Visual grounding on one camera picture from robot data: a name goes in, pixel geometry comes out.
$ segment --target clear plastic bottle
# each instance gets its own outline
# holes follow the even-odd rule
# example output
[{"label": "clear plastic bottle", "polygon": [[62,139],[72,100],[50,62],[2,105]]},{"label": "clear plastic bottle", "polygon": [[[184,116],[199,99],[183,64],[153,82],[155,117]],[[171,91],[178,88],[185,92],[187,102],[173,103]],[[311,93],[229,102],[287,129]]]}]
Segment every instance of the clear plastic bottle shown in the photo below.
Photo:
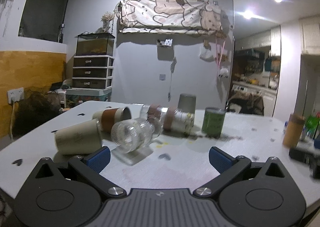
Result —
[{"label": "clear plastic bottle", "polygon": [[137,118],[117,122],[111,129],[111,140],[118,145],[121,153],[129,153],[148,145],[162,132],[157,118]]},{"label": "clear plastic bottle", "polygon": [[195,115],[156,104],[143,105],[140,110],[140,118],[148,119],[148,117],[158,118],[164,130],[189,134],[194,124]]}]

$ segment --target silver bolt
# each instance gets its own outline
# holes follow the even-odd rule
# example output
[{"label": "silver bolt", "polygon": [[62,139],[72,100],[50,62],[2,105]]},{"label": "silver bolt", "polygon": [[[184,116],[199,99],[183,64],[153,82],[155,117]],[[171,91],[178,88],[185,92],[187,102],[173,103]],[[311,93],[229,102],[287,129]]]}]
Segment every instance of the silver bolt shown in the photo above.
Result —
[{"label": "silver bolt", "polygon": [[211,189],[208,187],[201,187],[196,190],[196,194],[200,196],[207,196],[212,193]]},{"label": "silver bolt", "polygon": [[121,187],[111,187],[109,188],[108,190],[108,194],[111,194],[111,195],[121,195],[124,193],[124,190],[121,188]]}]

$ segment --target drawer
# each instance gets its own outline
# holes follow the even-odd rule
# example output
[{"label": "drawer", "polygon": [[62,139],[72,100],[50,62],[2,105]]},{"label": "drawer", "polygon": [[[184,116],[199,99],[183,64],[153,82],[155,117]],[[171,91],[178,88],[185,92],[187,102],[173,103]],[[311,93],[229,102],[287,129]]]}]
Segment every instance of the drawer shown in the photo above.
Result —
[{"label": "drawer", "polygon": [[106,80],[94,80],[94,79],[73,79],[73,88],[89,88],[89,89],[105,89]]},{"label": "drawer", "polygon": [[73,59],[73,67],[97,66],[105,67],[108,65],[108,57],[81,57]]},{"label": "drawer", "polygon": [[73,77],[106,78],[107,68],[73,68]]}]

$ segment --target electrical outlet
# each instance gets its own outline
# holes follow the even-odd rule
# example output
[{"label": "electrical outlet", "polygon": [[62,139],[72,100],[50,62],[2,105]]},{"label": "electrical outlet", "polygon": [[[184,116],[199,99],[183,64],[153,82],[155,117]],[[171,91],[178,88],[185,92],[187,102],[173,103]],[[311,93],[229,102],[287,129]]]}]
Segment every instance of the electrical outlet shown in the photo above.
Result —
[{"label": "electrical outlet", "polygon": [[11,104],[12,102],[15,101],[20,101],[24,99],[24,89],[19,88],[19,89],[12,89],[7,91],[7,96],[8,96],[8,103]]}]

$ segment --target table top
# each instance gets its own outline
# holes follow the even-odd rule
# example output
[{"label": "table top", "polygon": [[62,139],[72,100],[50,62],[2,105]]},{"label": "table top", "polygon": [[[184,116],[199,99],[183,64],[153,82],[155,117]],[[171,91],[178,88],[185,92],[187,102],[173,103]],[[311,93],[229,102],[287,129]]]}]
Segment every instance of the table top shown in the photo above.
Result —
[{"label": "table top", "polygon": [[[87,101],[16,140],[0,152],[0,188],[14,198],[40,158],[51,157],[55,162],[66,159],[57,153],[52,131],[90,120],[93,113],[107,107],[125,106],[129,106],[133,118],[139,116],[140,105]],[[162,134],[136,157],[127,160],[119,160],[116,146],[104,140],[103,144],[112,150],[111,161],[100,174],[127,192],[131,188],[189,188],[192,192],[219,175],[208,159],[210,148],[217,146],[233,157],[245,155],[254,162],[265,162],[271,156],[280,158],[300,188],[307,207],[311,210],[320,205],[320,181],[310,177],[307,165],[291,160],[288,148],[282,146],[283,122],[227,113],[222,136],[217,140],[201,134],[203,117],[204,110],[196,110],[194,136]],[[12,164],[17,159],[23,159],[21,166]]]}]

